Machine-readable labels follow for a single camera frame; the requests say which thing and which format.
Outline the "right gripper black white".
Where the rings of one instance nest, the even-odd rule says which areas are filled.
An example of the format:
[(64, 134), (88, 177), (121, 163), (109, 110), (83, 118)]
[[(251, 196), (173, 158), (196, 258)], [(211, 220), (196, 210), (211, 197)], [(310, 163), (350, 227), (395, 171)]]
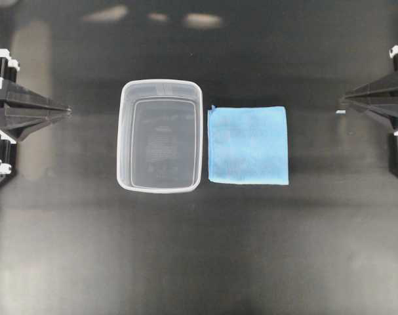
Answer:
[(398, 170), (398, 45), (389, 50), (389, 57), (394, 72), (348, 91), (341, 105), (366, 114), (393, 132)]

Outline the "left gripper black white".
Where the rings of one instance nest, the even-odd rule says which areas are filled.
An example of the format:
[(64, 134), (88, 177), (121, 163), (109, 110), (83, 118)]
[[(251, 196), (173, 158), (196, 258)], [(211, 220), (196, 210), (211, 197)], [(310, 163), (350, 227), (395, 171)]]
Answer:
[(0, 49), (0, 89), (3, 87), (5, 92), (4, 100), (44, 109), (7, 108), (0, 100), (0, 188), (16, 175), (17, 142), (71, 115), (69, 106), (13, 83), (19, 71), (19, 62), (9, 50)]

